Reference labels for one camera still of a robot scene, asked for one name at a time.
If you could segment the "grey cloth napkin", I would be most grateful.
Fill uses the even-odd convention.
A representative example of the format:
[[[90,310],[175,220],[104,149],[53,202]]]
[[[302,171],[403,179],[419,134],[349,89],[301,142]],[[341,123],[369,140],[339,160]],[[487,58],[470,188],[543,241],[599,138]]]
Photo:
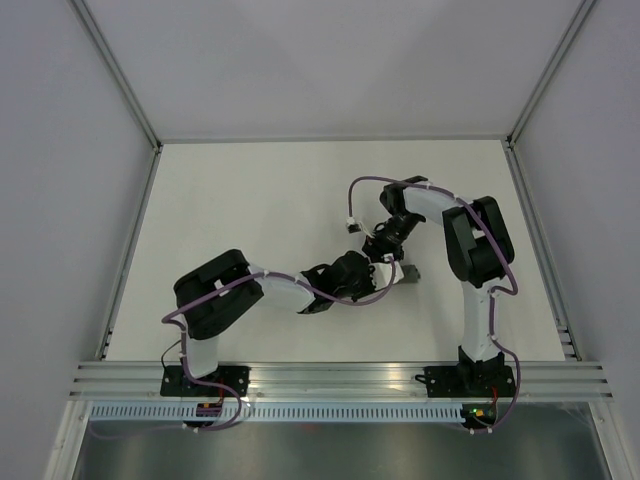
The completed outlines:
[[[421,274],[415,265],[402,265],[401,278],[396,281],[398,285],[417,284],[420,282]]]

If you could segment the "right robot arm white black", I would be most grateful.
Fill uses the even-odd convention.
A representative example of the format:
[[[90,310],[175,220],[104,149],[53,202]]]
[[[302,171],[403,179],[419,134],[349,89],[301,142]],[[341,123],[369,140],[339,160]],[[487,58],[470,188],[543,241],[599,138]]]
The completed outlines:
[[[461,282],[464,332],[458,361],[425,366],[415,380],[430,398],[513,398],[520,374],[509,367],[509,354],[496,339],[497,296],[516,295],[510,264],[515,250],[497,201],[485,196],[471,202],[431,184],[421,176],[387,179],[380,202],[390,218],[375,227],[363,245],[372,260],[404,256],[403,243],[421,222],[443,228],[446,258]]]

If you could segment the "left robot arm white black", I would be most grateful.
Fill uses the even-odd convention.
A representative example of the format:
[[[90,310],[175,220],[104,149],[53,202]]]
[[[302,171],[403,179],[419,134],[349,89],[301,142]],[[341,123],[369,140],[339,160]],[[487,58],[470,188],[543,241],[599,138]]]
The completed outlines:
[[[216,389],[219,337],[251,308],[315,315],[336,304],[364,307],[382,299],[400,272],[391,256],[375,263],[356,251],[297,274],[258,267],[238,249],[219,255],[176,281],[177,309],[163,318],[181,331],[184,385],[198,396]]]

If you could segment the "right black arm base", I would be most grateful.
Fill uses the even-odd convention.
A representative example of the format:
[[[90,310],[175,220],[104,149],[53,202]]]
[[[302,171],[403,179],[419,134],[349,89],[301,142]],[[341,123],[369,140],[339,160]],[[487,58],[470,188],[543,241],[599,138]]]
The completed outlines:
[[[508,366],[492,373],[472,373],[459,366],[426,366],[413,379],[426,388],[429,398],[512,398],[516,393]]]

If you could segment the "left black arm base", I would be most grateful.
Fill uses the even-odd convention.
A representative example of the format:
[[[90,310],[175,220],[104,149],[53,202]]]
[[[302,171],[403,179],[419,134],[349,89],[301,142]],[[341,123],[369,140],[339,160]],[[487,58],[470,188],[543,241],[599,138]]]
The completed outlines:
[[[161,397],[205,398],[232,397],[233,393],[243,397],[247,394],[250,368],[248,366],[219,366],[212,374],[193,382],[184,369],[168,366],[164,369]]]

